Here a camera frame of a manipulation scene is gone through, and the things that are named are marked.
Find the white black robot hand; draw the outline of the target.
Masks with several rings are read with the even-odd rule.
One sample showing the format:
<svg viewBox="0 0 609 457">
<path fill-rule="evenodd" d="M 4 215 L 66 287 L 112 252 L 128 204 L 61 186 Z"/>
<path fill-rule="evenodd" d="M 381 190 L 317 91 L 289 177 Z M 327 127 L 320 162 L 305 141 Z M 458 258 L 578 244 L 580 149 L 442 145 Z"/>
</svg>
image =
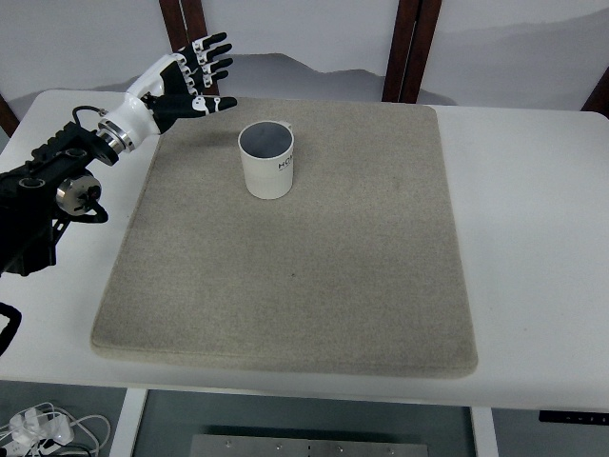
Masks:
<svg viewBox="0 0 609 457">
<path fill-rule="evenodd" d="M 206 95 L 228 76 L 231 45 L 224 32 L 198 38 L 163 55 L 127 89 L 122 105 L 109 112 L 100 126 L 125 137 L 128 149 L 151 135 L 169 130 L 179 119 L 205 117 L 231 109 L 230 96 Z"/>
</svg>

